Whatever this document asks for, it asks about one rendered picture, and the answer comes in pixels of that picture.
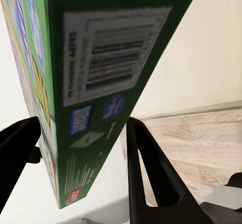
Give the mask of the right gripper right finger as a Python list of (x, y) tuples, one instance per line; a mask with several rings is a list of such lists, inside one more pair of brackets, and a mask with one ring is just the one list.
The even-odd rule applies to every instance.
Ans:
[[(130, 224), (212, 224), (146, 125), (126, 124)], [(158, 207), (146, 204), (138, 150)]]

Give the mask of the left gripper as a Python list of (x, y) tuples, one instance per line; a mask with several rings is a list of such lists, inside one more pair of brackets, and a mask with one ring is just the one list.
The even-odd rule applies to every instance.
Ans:
[(39, 147), (35, 147), (27, 161), (27, 163), (34, 163), (34, 164), (38, 164), (40, 163), (40, 159), (41, 159), (41, 151)]

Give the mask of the board game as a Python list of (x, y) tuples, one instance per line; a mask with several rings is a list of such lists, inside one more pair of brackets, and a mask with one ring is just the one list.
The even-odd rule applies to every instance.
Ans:
[(0, 0), (59, 209), (85, 198), (193, 0)]

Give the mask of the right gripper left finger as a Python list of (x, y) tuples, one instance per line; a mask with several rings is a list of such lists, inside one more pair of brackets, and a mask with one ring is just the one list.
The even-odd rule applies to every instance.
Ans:
[(0, 214), (41, 135), (37, 116), (0, 130)]

